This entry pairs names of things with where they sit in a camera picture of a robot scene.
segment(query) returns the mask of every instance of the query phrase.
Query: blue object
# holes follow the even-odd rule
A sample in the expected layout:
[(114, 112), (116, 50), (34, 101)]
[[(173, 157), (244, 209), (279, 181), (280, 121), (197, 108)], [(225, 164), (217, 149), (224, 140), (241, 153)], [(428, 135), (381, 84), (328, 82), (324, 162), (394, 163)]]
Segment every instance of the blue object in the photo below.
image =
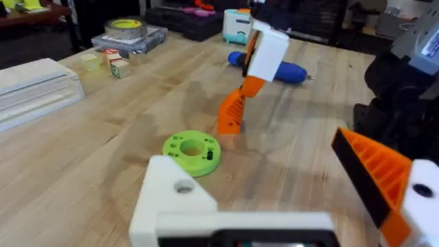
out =
[[(246, 54), (233, 51), (228, 55), (228, 62), (233, 66), (243, 67)], [(277, 69), (275, 79), (285, 82), (286, 84), (301, 84), (309, 78), (306, 69), (290, 62), (282, 62)]]

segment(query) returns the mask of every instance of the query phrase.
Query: green ring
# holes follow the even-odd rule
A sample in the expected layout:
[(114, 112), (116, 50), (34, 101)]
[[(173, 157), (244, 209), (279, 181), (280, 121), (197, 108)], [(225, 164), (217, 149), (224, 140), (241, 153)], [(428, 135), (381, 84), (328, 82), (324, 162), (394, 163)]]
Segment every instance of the green ring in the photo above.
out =
[(218, 166), (221, 146), (209, 134), (185, 130), (168, 138), (162, 152), (171, 156), (189, 175), (197, 177), (212, 172)]

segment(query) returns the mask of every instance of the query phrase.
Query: yellow object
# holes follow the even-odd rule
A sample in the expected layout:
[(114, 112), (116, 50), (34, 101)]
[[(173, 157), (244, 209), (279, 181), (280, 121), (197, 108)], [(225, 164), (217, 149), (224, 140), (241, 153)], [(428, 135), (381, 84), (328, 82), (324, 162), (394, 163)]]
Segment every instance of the yellow object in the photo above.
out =
[(5, 7), (9, 8), (9, 9), (13, 9), (15, 8), (15, 0), (3, 0), (3, 3), (5, 4)]
[(119, 19), (113, 21), (111, 25), (116, 28), (137, 28), (140, 27), (142, 23), (132, 19)]
[(81, 63), (87, 71), (94, 71), (101, 68), (101, 59), (93, 54), (85, 54), (81, 57)]
[(39, 0), (24, 0), (24, 2), (26, 10), (39, 10), (43, 8)]

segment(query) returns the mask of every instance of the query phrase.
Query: wooden table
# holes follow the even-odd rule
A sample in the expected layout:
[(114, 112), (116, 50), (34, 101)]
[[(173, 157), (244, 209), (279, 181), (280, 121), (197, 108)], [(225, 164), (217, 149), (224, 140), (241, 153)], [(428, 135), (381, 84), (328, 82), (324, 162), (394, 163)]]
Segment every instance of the wooden table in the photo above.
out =
[(56, 20), (61, 16), (64, 16), (67, 23), (67, 28), (69, 30), (72, 50), (79, 51), (79, 41), (78, 37), (76, 36), (75, 27), (71, 18), (70, 8), (45, 0), (41, 0), (40, 2), (42, 6), (50, 6), (50, 10), (38, 13), (26, 13), (17, 10), (11, 10), (11, 13), (6, 17), (0, 17), (0, 28), (25, 23), (41, 23), (44, 21)]
[[(80, 75), (86, 98), (0, 134), (0, 246), (129, 246), (148, 159), (181, 130), (215, 135), (217, 109), (243, 78), (220, 36), (175, 34), (116, 80)], [(343, 246), (377, 246), (378, 232), (330, 144), (352, 108), (372, 97), (373, 57), (291, 40), (285, 60), (316, 81), (266, 84), (246, 102), (242, 134), (219, 137), (222, 162), (198, 179), (222, 210), (328, 211)]]

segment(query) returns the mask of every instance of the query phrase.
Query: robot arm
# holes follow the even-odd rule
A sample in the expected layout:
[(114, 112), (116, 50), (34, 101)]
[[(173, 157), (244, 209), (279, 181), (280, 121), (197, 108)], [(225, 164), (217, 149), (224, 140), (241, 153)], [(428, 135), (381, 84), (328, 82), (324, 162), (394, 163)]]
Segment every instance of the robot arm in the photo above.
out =
[(252, 38), (244, 62), (244, 83), (220, 106), (218, 134), (238, 134), (246, 98), (254, 97), (265, 82), (273, 81), (289, 45), (289, 36), (278, 31), (289, 27), (289, 3), (290, 0), (252, 2)]

